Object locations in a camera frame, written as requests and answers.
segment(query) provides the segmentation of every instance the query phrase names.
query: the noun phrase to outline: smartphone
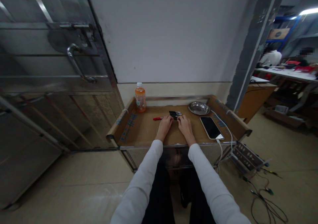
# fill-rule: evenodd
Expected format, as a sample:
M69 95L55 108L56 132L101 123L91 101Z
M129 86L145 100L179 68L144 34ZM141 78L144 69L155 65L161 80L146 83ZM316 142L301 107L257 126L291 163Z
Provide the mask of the smartphone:
M214 120L211 117L202 116L200 117L200 120L210 140L224 139L224 136L222 135L218 126L215 124Z

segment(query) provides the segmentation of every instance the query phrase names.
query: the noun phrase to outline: stainless steel door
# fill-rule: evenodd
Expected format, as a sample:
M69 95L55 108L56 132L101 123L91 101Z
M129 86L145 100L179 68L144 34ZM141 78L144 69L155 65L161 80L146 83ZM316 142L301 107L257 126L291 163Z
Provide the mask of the stainless steel door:
M88 0L0 0L0 206L62 153L108 149L123 109Z
M88 0L0 0L2 96L71 150L107 149L123 109Z

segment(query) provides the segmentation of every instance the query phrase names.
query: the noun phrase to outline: red object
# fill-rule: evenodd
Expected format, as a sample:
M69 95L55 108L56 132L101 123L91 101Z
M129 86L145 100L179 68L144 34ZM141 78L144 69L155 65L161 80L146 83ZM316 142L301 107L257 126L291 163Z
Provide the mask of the red object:
M311 72L313 69L314 69L314 67L311 67L311 66L306 66L306 67L297 66L297 67L295 67L294 71Z
M300 62L295 61L295 60L289 60L289 61L287 61L287 62L286 62L286 64L294 64L294 65L298 65L298 64L300 64Z
M266 79L266 80L271 80L271 78L272 78L272 75L271 74L266 74L265 75L265 77L264 77L264 79Z

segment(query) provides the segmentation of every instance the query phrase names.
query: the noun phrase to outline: door handle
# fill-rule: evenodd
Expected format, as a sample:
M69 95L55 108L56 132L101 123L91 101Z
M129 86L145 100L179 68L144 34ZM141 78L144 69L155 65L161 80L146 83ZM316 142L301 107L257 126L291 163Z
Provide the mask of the door handle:
M78 52L78 53L81 53L81 48L76 45L76 44L71 44L68 48L67 48L67 55L68 57L70 58L71 60L71 63L75 69L75 71L80 75L80 77L88 82L88 83L96 83L97 80L95 78L92 78L92 77L86 77L85 74L83 73L82 69L79 67L79 65L77 64L76 62L76 59L74 57L74 51Z

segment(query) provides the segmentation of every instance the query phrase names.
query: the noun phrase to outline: white cable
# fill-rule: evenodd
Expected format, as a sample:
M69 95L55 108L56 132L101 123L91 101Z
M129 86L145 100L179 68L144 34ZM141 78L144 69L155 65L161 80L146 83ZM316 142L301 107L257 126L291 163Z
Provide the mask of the white cable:
M238 158L236 157L236 155L233 154L233 136L232 136L232 133L231 133L230 129L229 129L228 126L225 124L225 122L224 122L223 120L221 120L221 119L219 118L219 116L218 116L214 111L212 111L212 112L213 112L213 113L216 115L216 117L226 126L226 128L228 129L228 131L229 131L229 133L230 133L230 135L231 135L231 154L230 154L230 156L228 156L227 158L225 158L225 159L223 159L223 160L221 160L222 157L220 157L220 160L219 160L219 163L218 163L217 170L219 170L219 173L221 173L220 163L221 163L222 161L229 159L231 156L233 156L235 159L238 159Z
M221 146L220 140L219 140L219 139L216 139L216 141L218 142L218 144L219 144L219 146L220 146L220 149L221 149L221 156L220 156L220 159L219 159L219 162L218 162L218 168L216 169L216 171L218 171L218 170L219 170L219 172L217 172L217 173L221 173L221 170L220 170L219 164L220 164L221 159L222 159L222 156L223 156L223 149L222 149L222 146Z
M231 131L230 131L230 129L228 128L228 126L225 124L225 122L224 121L222 121L220 118L219 118L219 116L214 112L214 111L212 111L215 115L216 115L216 117L221 121L221 122L223 122L223 124L226 126L226 128L229 130L229 133L230 133L230 135L231 135L231 154L233 155L233 136L232 136L232 133L231 133Z

